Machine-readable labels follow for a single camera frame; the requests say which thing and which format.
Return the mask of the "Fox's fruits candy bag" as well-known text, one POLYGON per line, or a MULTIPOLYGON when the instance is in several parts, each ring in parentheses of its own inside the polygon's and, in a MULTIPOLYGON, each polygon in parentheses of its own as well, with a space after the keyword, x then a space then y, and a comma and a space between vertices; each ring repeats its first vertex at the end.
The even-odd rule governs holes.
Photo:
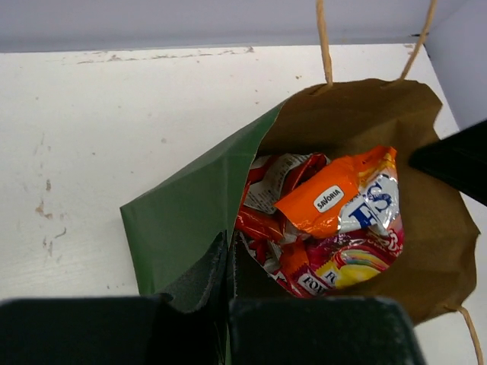
POLYGON ((403 251, 392 147, 333 160, 275 206, 298 232, 279 257, 297 297, 324 296, 368 281, 403 251))

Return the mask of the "red Doritos bag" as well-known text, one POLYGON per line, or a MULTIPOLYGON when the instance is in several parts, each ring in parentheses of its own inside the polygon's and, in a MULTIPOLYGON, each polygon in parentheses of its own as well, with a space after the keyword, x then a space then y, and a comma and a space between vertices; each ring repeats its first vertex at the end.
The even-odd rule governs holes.
POLYGON ((326 155, 281 154, 252 162, 237 213, 235 229, 248 253, 279 283, 287 284, 280 263, 282 247, 306 239, 275 204, 329 164, 326 155))

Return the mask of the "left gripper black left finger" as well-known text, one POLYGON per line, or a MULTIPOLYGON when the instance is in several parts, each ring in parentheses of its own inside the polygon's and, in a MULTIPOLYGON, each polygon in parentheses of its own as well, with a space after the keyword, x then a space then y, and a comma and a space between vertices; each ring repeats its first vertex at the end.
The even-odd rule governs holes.
POLYGON ((227 235, 158 294, 4 300, 3 364, 223 364, 227 235))

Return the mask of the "green paper bag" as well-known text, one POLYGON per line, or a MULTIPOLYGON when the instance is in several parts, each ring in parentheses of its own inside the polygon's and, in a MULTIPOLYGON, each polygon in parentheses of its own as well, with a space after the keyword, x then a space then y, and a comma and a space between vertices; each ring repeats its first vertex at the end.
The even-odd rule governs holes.
POLYGON ((232 363, 228 258, 234 234, 240 234, 235 222, 252 162, 268 155, 321 153, 331 163, 377 146, 392 147, 396 150, 404 231, 403 251, 396 261, 368 281, 318 297, 297 297, 288 279, 282 284, 266 274, 298 299, 393 300, 406 312, 412 326, 445 313, 459 313, 477 362, 483 363, 475 326, 463 305, 476 287, 479 237, 464 203, 467 195, 409 165, 414 151, 442 140, 434 131, 441 101, 428 85, 409 80, 406 71, 393 81, 334 81, 322 2, 316 3, 316 16, 324 84, 290 96, 121 207, 139 292, 160 293, 201 259, 220 232, 225 232, 224 363, 232 363))

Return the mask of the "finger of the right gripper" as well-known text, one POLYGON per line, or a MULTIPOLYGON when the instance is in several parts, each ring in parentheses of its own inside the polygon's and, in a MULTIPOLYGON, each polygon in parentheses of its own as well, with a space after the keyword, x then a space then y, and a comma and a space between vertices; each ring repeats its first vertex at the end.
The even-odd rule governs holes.
POLYGON ((486 204, 486 121, 414 151, 409 165, 486 204))

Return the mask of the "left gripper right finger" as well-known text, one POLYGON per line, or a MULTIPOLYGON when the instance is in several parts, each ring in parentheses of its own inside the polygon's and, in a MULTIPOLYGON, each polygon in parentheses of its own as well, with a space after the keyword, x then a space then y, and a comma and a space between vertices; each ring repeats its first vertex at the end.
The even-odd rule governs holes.
POLYGON ((424 364, 412 323, 382 297, 298 299, 248 253, 235 233, 228 258, 233 364, 424 364))

